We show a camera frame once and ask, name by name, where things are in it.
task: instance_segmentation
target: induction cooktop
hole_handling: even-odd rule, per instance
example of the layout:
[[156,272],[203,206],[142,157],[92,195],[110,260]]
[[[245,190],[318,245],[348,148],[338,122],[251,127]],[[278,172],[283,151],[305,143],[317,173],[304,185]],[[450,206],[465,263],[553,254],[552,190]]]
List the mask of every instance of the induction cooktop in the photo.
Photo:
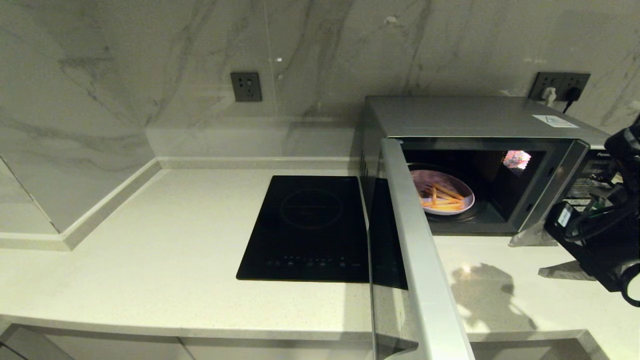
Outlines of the induction cooktop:
[[354,176],[273,176],[239,280],[369,282],[367,229]]

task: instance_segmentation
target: electrical socket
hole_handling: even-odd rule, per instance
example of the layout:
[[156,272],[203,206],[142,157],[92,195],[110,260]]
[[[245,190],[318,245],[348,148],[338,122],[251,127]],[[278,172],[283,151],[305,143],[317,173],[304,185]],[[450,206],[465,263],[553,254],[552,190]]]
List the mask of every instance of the electrical socket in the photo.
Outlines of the electrical socket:
[[536,101],[544,100],[542,93],[548,87],[556,88],[556,101],[566,101],[566,93],[576,87],[584,91],[591,74],[577,72],[539,72],[529,92],[529,98]]
[[232,72],[231,83],[234,87],[236,102],[262,101],[260,77],[257,72]]

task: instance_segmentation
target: open microwave door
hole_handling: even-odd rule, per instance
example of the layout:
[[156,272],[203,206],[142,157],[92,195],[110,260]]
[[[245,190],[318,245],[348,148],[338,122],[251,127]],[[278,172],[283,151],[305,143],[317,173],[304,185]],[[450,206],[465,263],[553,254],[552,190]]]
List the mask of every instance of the open microwave door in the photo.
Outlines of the open microwave door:
[[381,149],[369,214],[375,359],[474,359],[400,143]]

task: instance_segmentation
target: plate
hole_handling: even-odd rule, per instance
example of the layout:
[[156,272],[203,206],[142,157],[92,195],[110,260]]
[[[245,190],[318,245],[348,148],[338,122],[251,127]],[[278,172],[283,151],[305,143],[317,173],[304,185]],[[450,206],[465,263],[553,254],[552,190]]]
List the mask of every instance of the plate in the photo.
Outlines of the plate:
[[[476,202],[476,196],[471,188],[457,177],[434,170],[411,170],[411,177],[426,213],[457,215],[469,210]],[[432,190],[434,184],[438,197],[435,207],[433,207]],[[451,204],[452,202],[460,202],[460,205]]]

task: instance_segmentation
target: white countertop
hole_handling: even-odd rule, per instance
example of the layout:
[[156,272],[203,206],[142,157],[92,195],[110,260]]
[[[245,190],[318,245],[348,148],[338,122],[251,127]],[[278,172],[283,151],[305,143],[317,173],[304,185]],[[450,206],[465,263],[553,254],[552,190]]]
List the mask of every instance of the white countertop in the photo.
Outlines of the white countertop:
[[[368,284],[236,280],[275,174],[347,170],[162,170],[72,252],[0,249],[0,314],[128,334],[369,339]],[[597,282],[538,276],[572,260],[561,247],[508,242],[436,237],[470,340],[587,329],[611,359],[639,358],[636,308]]]

